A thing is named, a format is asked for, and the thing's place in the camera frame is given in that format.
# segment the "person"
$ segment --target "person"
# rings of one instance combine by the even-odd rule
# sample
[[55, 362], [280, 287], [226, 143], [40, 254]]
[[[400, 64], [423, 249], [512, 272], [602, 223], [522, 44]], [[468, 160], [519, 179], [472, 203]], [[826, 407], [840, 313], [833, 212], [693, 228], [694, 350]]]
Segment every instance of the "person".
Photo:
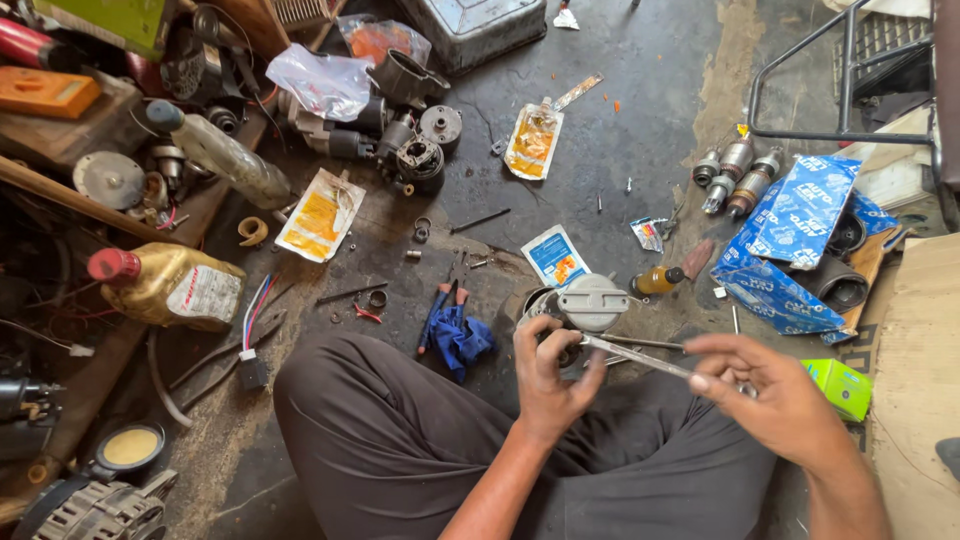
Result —
[[709, 334], [684, 344], [702, 358], [689, 380], [601, 388], [600, 352], [560, 378], [580, 339], [547, 315], [516, 330], [515, 421], [383, 342], [303, 339], [274, 403], [327, 538], [743, 539], [775, 454], [804, 470], [811, 538], [890, 538], [869, 467], [795, 358]]

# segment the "blue rag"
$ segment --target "blue rag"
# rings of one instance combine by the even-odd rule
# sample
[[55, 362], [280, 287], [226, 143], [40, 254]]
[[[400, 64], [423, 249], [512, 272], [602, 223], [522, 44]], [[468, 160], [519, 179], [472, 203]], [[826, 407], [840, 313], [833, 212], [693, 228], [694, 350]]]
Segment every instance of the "blue rag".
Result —
[[493, 333], [487, 325], [467, 317], [464, 320], [464, 307], [445, 307], [430, 321], [430, 344], [444, 357], [446, 365], [453, 372], [457, 382], [463, 383], [467, 367], [477, 361], [477, 357], [486, 351], [496, 351]]

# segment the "oil bottle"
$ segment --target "oil bottle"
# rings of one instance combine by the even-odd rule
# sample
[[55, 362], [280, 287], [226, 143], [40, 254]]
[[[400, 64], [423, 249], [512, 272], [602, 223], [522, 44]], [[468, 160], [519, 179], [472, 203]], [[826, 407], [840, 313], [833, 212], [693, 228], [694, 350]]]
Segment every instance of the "oil bottle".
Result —
[[203, 252], [155, 242], [131, 251], [106, 248], [86, 265], [100, 293], [131, 319], [225, 331], [236, 315], [247, 274]]
[[630, 280], [630, 288], [635, 294], [670, 292], [674, 285], [685, 278], [684, 270], [680, 266], [654, 266], [646, 274], [634, 276]]
[[290, 182], [286, 175], [206, 118], [184, 114], [161, 99], [147, 107], [147, 118], [157, 129], [168, 132], [191, 161], [229, 179], [232, 187], [255, 206], [276, 210], [290, 202]]

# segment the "forearm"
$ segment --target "forearm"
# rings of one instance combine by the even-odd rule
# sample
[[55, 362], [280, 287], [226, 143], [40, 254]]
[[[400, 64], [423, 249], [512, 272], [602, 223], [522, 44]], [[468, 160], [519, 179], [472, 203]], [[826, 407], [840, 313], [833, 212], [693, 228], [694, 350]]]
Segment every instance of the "forearm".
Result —
[[856, 449], [835, 455], [819, 470], [804, 472], [810, 491], [810, 538], [892, 538], [879, 489]]
[[441, 538], [510, 538], [551, 449], [530, 439], [514, 423], [490, 468], [446, 525]]

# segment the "green box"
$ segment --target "green box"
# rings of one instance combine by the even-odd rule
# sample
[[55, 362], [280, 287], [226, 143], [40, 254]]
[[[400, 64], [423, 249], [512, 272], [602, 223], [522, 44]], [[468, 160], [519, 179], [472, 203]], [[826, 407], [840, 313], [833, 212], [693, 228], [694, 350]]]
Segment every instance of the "green box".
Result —
[[160, 61], [167, 48], [176, 0], [34, 0], [37, 12], [63, 26]]
[[837, 409], [840, 418], [863, 422], [874, 393], [874, 382], [834, 358], [804, 360], [803, 365], [817, 386]]

